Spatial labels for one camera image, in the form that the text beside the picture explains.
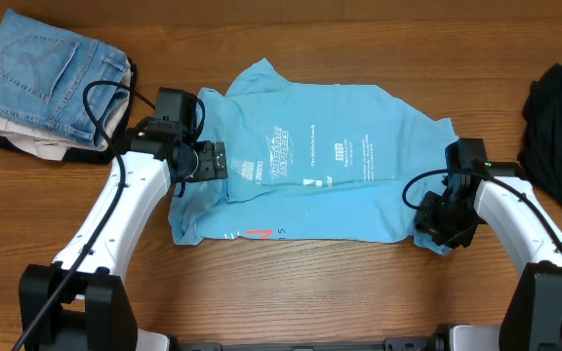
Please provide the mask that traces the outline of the light blue printed t-shirt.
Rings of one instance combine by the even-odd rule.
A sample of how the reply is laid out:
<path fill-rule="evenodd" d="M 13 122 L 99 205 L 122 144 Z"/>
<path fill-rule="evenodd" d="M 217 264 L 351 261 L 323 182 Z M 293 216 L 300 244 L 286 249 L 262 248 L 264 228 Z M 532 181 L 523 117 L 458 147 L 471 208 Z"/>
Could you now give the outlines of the light blue printed t-shirt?
<path fill-rule="evenodd" d="M 228 176 L 173 198 L 173 239 L 412 240 L 444 254 L 414 226 L 415 207 L 443 186 L 434 171 L 457 138 L 376 85 L 293 83 L 260 60 L 225 93 L 199 92 L 202 138 L 225 145 Z"/>

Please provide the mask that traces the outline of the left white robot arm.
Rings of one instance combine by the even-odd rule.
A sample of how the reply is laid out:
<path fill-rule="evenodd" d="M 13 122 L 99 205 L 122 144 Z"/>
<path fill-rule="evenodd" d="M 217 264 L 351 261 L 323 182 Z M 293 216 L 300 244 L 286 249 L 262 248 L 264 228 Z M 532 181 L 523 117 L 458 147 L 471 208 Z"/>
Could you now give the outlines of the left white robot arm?
<path fill-rule="evenodd" d="M 174 337 L 139 327 L 124 281 L 170 188 L 226 178 L 224 145 L 200 140 L 203 126 L 197 117 L 147 117 L 110 146 L 109 180 L 79 231 L 51 264 L 30 264 L 21 275 L 15 349 L 177 349 Z"/>

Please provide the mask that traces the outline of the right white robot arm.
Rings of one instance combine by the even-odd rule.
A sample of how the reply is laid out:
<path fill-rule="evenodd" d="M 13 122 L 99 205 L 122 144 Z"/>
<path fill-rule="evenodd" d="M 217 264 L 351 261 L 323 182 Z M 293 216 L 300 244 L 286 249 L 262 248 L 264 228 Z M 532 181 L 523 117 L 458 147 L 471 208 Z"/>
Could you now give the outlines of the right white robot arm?
<path fill-rule="evenodd" d="M 451 325 L 435 350 L 562 350 L 562 232 L 515 163 L 474 161 L 441 170 L 443 194 L 415 206 L 416 228 L 437 245 L 466 246 L 477 227 L 492 228 L 519 282 L 497 326 Z"/>

